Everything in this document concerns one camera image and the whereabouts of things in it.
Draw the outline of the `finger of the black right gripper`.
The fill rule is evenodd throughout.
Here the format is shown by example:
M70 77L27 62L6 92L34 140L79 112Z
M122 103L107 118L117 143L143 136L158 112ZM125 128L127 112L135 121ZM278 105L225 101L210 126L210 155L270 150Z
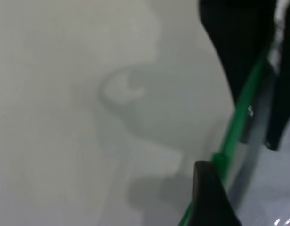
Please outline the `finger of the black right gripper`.
M284 33L277 74L271 116L265 138L266 147L273 151L278 150L284 129L290 119L290 2L285 10Z
M201 0L201 23L220 59L237 103L273 23L274 0Z

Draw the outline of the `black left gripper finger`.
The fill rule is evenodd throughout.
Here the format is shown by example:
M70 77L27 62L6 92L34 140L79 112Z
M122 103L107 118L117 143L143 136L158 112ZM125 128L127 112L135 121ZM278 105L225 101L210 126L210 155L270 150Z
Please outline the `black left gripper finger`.
M240 226L212 163L194 164L190 226Z

